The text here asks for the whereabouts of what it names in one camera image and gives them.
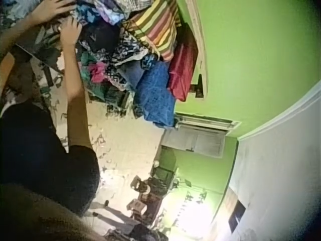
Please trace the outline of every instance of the striped fabric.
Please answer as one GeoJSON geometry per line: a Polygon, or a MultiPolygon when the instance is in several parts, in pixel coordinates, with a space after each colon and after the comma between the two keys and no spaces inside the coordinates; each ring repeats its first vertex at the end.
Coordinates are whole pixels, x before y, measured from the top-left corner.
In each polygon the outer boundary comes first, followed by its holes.
{"type": "Polygon", "coordinates": [[[173,58],[176,27],[181,26],[176,0],[155,0],[146,11],[123,24],[137,39],[161,55],[164,61],[173,58]]]}

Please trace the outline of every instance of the green wall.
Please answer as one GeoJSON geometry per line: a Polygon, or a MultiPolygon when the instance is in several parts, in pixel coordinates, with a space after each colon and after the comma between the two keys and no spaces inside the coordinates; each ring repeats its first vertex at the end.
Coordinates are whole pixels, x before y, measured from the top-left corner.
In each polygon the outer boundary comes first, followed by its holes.
{"type": "MultiPolygon", "coordinates": [[[[184,19],[189,21],[187,9],[184,19]]],[[[209,88],[176,111],[241,121],[239,137],[277,116],[320,80],[319,26],[310,1],[197,0],[209,88]]]]}
{"type": "Polygon", "coordinates": [[[187,191],[199,193],[202,192],[202,189],[207,190],[205,203],[210,221],[212,220],[228,184],[236,148],[236,138],[227,137],[223,158],[220,159],[172,148],[162,149],[160,166],[170,170],[178,167],[181,180],[187,179],[192,184],[191,189],[182,183],[177,190],[170,194],[170,200],[167,200],[169,203],[166,204],[168,215],[165,217],[165,222],[167,226],[174,222],[187,191]]]}

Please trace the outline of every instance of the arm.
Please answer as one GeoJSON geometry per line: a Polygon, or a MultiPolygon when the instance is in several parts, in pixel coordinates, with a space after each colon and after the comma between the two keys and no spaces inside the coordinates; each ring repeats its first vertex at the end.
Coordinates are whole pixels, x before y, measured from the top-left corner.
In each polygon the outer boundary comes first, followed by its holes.
{"type": "Polygon", "coordinates": [[[76,60],[75,45],[82,26],[69,17],[62,25],[61,43],[65,59],[65,82],[67,90],[67,129],[68,145],[92,149],[85,99],[85,89],[76,60]]]}
{"type": "MultiPolygon", "coordinates": [[[[0,63],[3,62],[4,58],[9,52],[9,49],[12,47],[13,44],[15,44],[16,40],[29,28],[33,27],[35,25],[35,21],[32,18],[31,15],[27,16],[26,18],[18,21],[16,25],[5,31],[0,36],[0,63]]],[[[2,91],[6,85],[7,78],[2,76],[0,79],[0,96],[2,94],[2,91]]]]}
{"type": "MultiPolygon", "coordinates": [[[[10,48],[15,44],[17,39],[24,32],[35,25],[49,21],[58,14],[75,9],[75,5],[67,7],[65,6],[67,4],[73,3],[74,1],[75,0],[44,0],[36,7],[36,9],[31,14],[18,21],[13,28],[6,30],[0,36],[0,63],[2,63],[10,48]]],[[[0,96],[5,84],[6,80],[0,79],[0,96]]]]}

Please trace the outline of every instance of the black shirt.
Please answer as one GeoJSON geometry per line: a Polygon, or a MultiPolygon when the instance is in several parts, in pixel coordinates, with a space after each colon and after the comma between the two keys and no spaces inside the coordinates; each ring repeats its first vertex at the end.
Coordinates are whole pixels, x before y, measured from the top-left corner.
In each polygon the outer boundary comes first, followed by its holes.
{"type": "Polygon", "coordinates": [[[99,166],[92,149],[71,146],[56,135],[50,115],[25,102],[0,118],[1,183],[15,183],[83,216],[95,197],[99,166]]]}

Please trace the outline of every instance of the pile of clothes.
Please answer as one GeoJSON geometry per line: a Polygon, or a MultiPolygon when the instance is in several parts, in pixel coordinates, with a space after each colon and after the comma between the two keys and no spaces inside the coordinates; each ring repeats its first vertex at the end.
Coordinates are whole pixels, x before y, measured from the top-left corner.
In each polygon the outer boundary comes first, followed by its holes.
{"type": "MultiPolygon", "coordinates": [[[[17,17],[40,1],[16,0],[17,17]]],[[[134,93],[136,117],[173,127],[176,99],[186,100],[198,55],[176,0],[78,0],[71,14],[84,26],[78,55],[86,87],[118,108],[134,93]]]]}

